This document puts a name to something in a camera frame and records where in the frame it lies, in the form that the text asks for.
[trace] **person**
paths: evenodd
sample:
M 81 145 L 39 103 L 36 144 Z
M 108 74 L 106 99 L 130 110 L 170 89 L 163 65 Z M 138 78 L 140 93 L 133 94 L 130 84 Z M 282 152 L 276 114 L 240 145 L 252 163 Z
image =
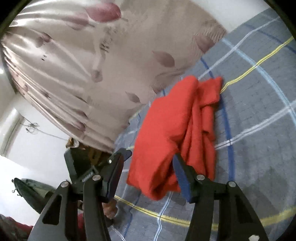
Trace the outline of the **person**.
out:
M 113 219 L 118 211 L 117 201 L 112 199 L 109 203 L 103 203 L 104 215 Z M 29 238 L 33 226 L 19 223 L 11 217 L 0 214 L 0 240 L 1 241 L 26 241 Z M 83 213 L 78 215 L 78 233 L 81 241 L 86 240 L 84 230 Z

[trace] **wire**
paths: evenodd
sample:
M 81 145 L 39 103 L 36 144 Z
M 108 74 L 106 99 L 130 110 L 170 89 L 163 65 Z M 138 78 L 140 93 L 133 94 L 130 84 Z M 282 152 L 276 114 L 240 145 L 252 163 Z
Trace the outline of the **wire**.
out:
M 49 135 L 49 136 L 52 136 L 52 137 L 55 137 L 55 138 L 58 138 L 58 139 L 61 139 L 61 140 L 64 140 L 64 141 L 68 141 L 67 139 L 64 139 L 64 138 L 61 138 L 61 137 L 58 137 L 58 136 L 55 136 L 55 135 L 52 135 L 52 134 L 48 134 L 48 133 L 46 133 L 46 132 L 44 132 L 44 131 L 42 131 L 42 130 L 39 130 L 38 128 L 36 128 L 36 127 L 33 127 L 33 126 L 28 126 L 28 125 L 24 125 L 24 124 L 22 124 L 21 123 L 21 125 L 23 125 L 23 126 L 27 126 L 27 127 L 30 127 L 30 128 L 33 128 L 33 129 L 35 129 L 35 130 L 37 130 L 37 131 L 40 131 L 40 132 L 42 132 L 43 134 L 46 134 L 46 135 Z

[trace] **plaid bedsheet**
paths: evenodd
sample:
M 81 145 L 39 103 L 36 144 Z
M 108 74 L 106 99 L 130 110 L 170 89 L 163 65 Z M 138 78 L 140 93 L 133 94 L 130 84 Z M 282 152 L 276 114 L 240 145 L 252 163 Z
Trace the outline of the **plaid bedsheet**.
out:
M 295 40 L 268 9 L 226 35 L 187 75 L 200 81 L 224 78 L 215 120 L 215 181 L 236 181 L 269 240 L 276 240 L 296 213 Z M 116 141 L 117 149 L 133 149 L 150 106 L 131 119 Z M 185 240 L 194 205 L 171 192 L 160 201 L 151 201 L 126 184 L 129 164 L 130 160 L 125 162 L 116 192 L 120 211 L 110 228 L 112 240 Z M 216 240 L 217 223 L 218 206 L 211 240 Z

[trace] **curtain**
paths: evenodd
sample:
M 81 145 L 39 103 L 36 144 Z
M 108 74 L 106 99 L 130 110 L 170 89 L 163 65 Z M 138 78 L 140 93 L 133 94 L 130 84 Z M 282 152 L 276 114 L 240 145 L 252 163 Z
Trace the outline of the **curtain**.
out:
M 224 34 L 189 0 L 39 0 L 1 43 L 18 91 L 38 111 L 112 152 L 129 118 Z

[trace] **folded red cloth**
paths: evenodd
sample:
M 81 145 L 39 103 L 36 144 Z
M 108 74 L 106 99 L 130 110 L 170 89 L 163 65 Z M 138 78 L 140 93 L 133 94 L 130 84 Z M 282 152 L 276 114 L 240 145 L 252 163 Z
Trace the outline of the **folded red cloth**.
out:
M 214 179 L 214 108 L 221 84 L 221 77 L 199 82 L 188 76 L 153 102 L 135 142 L 129 185 L 153 200 L 180 191 L 172 166 L 178 152 L 197 173 Z

